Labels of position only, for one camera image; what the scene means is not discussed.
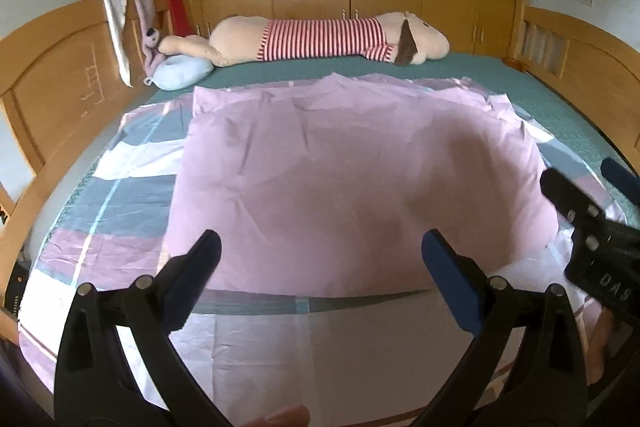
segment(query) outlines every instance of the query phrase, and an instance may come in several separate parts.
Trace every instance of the metal screw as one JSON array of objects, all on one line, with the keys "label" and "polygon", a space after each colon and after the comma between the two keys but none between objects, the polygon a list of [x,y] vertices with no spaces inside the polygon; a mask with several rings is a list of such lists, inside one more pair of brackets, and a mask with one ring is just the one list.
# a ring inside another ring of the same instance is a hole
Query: metal screw
[{"label": "metal screw", "polygon": [[154,278],[150,275],[141,275],[136,279],[136,288],[139,290],[146,290],[151,286],[151,283],[154,281]]},{"label": "metal screw", "polygon": [[564,288],[559,284],[552,284],[550,289],[551,293],[557,297],[562,297],[564,295]]},{"label": "metal screw", "polygon": [[587,245],[587,248],[592,252],[595,252],[600,246],[598,240],[593,235],[590,235],[589,237],[587,237],[587,239],[585,240],[585,243]]},{"label": "metal screw", "polygon": [[93,288],[91,283],[88,283],[88,282],[82,283],[81,285],[78,286],[78,295],[81,295],[82,297],[84,297],[85,295],[87,295],[87,293],[91,291],[91,288]]},{"label": "metal screw", "polygon": [[507,288],[508,282],[506,279],[497,275],[489,279],[489,284],[491,285],[491,288],[494,288],[496,290],[504,290],[505,288]]}]

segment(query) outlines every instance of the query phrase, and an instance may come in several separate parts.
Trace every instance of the plush toy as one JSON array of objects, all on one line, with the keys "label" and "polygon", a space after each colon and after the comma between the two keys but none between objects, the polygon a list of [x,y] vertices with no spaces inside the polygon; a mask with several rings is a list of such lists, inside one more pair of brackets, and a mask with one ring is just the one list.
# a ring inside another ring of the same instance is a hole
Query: plush toy
[{"label": "plush toy", "polygon": [[219,68],[242,62],[345,55],[404,66],[445,57],[449,41],[436,28],[406,12],[346,20],[234,16],[221,21],[208,41],[196,35],[167,36],[158,50],[164,55],[206,58]]}]

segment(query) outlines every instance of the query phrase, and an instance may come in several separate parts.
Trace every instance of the pillowcase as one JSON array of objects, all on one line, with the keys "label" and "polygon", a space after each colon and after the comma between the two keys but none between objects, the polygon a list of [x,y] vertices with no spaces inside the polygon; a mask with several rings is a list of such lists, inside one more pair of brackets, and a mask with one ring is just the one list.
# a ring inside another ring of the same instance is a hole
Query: pillowcase
[{"label": "pillowcase", "polygon": [[206,58],[171,55],[156,68],[146,84],[156,84],[160,89],[175,91],[193,86],[213,71],[213,64]]},{"label": "pillowcase", "polygon": [[468,90],[338,74],[309,86],[196,87],[165,248],[184,254],[216,230],[222,260],[211,289],[429,289],[427,230],[486,273],[543,251],[558,232],[543,169],[513,109]]}]

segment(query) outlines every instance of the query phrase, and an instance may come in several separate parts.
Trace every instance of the striped shirt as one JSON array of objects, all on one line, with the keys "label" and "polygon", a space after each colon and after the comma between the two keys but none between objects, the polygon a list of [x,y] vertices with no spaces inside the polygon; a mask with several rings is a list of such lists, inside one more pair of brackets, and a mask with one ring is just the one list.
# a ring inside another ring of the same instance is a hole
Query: striped shirt
[{"label": "striped shirt", "polygon": [[375,18],[271,20],[262,35],[258,60],[362,55],[389,62],[392,51]]}]

